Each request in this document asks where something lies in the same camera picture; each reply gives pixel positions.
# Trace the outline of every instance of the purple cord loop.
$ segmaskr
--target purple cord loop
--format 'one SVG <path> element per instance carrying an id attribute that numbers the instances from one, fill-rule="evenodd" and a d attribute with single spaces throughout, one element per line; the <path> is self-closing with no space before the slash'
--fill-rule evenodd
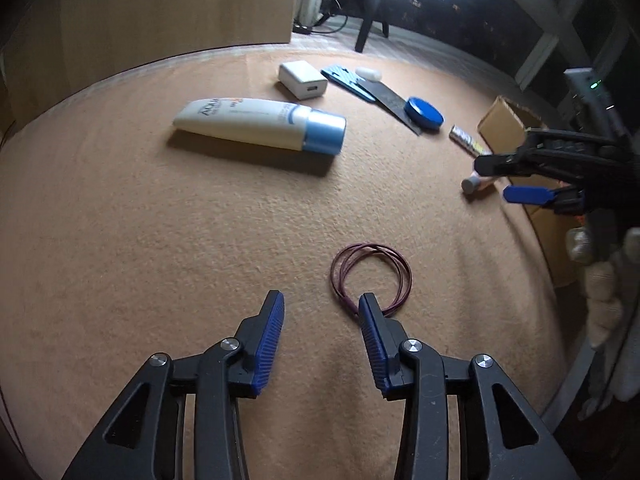
<path id="1" fill-rule="evenodd" d="M 360 260 L 377 254 L 386 256 L 388 261 L 390 261 L 395 267 L 399 279 L 396 298 L 393 300 L 391 305 L 382 310 L 382 314 L 384 314 L 385 317 L 391 316 L 409 297 L 409 293 L 411 292 L 412 274 L 411 268 L 402 254 L 395 249 L 382 244 L 351 244 L 335 255 L 334 260 L 331 262 L 331 268 L 329 269 L 329 281 L 331 282 L 331 287 L 334 290 L 338 301 L 340 301 L 342 306 L 347 308 L 352 316 L 358 317 L 358 306 L 351 301 L 344 289 L 344 282 L 346 281 L 347 274 Z M 338 267 L 338 262 L 340 262 L 340 260 L 342 260 L 342 263 L 340 264 L 336 275 L 336 267 Z"/>

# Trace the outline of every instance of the purple cable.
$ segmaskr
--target purple cable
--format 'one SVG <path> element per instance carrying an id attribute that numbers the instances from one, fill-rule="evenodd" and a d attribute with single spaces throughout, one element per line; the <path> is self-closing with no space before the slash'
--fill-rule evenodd
<path id="1" fill-rule="evenodd" d="M 331 268 L 329 269 L 329 281 L 331 282 L 331 287 L 334 290 L 335 295 L 338 297 L 338 301 L 340 301 L 342 306 L 347 308 L 352 316 L 358 317 L 358 306 L 351 301 L 344 289 L 344 282 L 346 281 L 347 274 L 360 260 L 368 258 L 369 256 L 375 256 L 376 254 L 381 254 L 388 258 L 388 261 L 390 261 L 396 268 L 396 273 L 398 274 L 400 282 L 396 298 L 393 300 L 391 305 L 382 310 L 382 314 L 384 314 L 385 317 L 391 316 L 404 304 L 411 292 L 411 268 L 404 259 L 404 256 L 402 256 L 398 251 L 382 244 L 360 243 L 346 246 L 335 255 L 334 260 L 331 262 Z M 340 260 L 342 260 L 342 263 L 340 264 L 336 275 L 336 267 L 338 267 L 338 262 L 340 262 Z M 402 293 L 405 284 L 405 276 L 406 290 Z"/>

